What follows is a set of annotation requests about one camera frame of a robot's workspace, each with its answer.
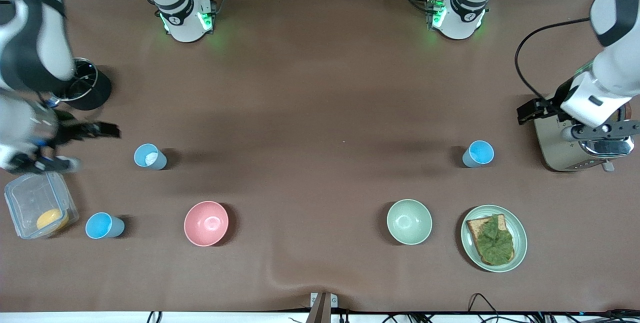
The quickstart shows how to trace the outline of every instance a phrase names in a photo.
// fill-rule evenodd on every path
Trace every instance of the pink bowl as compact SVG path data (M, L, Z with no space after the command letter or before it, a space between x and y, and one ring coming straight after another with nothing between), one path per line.
M199 202L184 218L184 234L198 247L208 247L218 243L225 236L228 228L227 211L217 202Z

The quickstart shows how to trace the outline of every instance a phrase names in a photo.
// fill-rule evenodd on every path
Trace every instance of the lemon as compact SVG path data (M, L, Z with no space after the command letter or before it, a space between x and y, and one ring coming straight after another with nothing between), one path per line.
M42 213L39 216L38 221L36 222L36 227L38 227L38 229L41 230L42 228L45 228L51 223L54 223L61 217L62 217L62 212L60 211L60 209L57 209L57 208L49 209L48 211ZM69 217L65 215L62 221L60 222L60 225L58 226L58 228L64 227L67 224L67 222L69 222Z

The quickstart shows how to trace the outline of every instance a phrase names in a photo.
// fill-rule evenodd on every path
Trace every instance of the green bowl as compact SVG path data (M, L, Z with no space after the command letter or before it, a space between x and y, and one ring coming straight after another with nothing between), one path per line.
M476 245L474 244L474 239L471 235L471 231L469 231L469 226L467 225L467 221L490 217L493 214L504 214L504 220L507 223L507 230L509 230L509 232L513 236L513 259L509 263L502 265L491 265L482 261L482 258L480 258L480 254L476 249ZM460 238L462 239L462 247L464 248L466 255L468 255L473 263L477 264L478 267L489 272L509 272L510 270L518 267L524 260L525 255L527 255L527 234L524 231L524 227L521 221L512 212L504 209L501 206L487 204L471 209L471 211L469 211L469 213L464 217L464 221L462 221Z
M413 199L398 200L386 214L386 227L396 241L413 246L429 237L434 223L429 209Z

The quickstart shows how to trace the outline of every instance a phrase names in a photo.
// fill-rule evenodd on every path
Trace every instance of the cup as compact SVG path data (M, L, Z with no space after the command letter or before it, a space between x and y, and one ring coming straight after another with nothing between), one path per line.
M86 221L84 232L91 239L114 238L124 232L124 222L117 216L101 211Z
M51 94L47 104L64 102L80 111L91 111L105 104L112 94L112 81L89 59L74 58L73 61L75 73L71 84L63 92Z
M142 168L159 171L167 165L167 157L151 143L140 145L133 154L133 161Z
M462 163L469 168L478 168L493 161L494 148L484 140L476 140L462 155Z

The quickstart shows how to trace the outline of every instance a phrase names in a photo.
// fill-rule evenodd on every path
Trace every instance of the plate of food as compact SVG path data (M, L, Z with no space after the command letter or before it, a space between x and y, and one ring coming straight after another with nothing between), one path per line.
M509 272L527 254L527 234L521 221L500 206L471 209L462 222L460 237L473 263L489 272Z

